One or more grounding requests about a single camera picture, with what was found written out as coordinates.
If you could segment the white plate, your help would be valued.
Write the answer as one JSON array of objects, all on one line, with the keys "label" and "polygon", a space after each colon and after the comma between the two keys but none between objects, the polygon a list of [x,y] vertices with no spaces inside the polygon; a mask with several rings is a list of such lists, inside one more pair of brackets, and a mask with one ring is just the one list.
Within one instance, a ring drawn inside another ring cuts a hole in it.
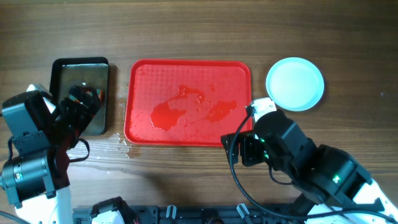
[{"label": "white plate", "polygon": [[289,57],[271,66],[265,87],[268,96],[279,107],[289,111],[306,111],[322,99],[325,81],[312,62]]}]

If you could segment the green and orange sponge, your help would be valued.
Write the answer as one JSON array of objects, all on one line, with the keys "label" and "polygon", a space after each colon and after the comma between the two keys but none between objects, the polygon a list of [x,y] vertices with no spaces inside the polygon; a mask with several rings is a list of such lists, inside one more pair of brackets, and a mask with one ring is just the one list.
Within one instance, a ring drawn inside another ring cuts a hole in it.
[{"label": "green and orange sponge", "polygon": [[103,90],[97,89],[97,90],[96,90],[96,94],[98,95],[98,98],[99,98],[100,100],[103,99],[103,95],[104,95]]}]

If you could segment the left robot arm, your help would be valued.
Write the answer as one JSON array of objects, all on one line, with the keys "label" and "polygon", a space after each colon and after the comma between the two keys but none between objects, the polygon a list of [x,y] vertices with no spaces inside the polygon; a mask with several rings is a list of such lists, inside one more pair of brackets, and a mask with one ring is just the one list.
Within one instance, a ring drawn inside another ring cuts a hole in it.
[{"label": "left robot arm", "polygon": [[101,108],[100,90],[72,86],[59,103],[43,90],[26,91],[2,104],[2,116],[12,135],[9,158],[1,171],[1,188],[19,223],[73,223],[67,152],[78,143]]}]

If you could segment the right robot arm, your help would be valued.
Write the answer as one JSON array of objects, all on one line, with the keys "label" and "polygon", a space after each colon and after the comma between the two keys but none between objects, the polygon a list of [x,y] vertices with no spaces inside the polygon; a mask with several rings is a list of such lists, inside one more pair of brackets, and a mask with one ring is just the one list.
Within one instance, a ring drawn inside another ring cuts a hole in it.
[{"label": "right robot arm", "polygon": [[[355,198],[365,186],[375,185],[370,173],[347,152],[321,144],[316,146],[298,124],[282,110],[261,116],[254,129],[221,137],[233,179],[242,194],[263,213],[284,220],[309,219],[357,214],[397,223],[397,212],[381,197],[360,204]],[[273,212],[256,202],[240,184],[234,169],[241,159],[246,167],[265,162],[269,171],[281,171],[290,184],[301,191],[296,211],[286,215]]]}]

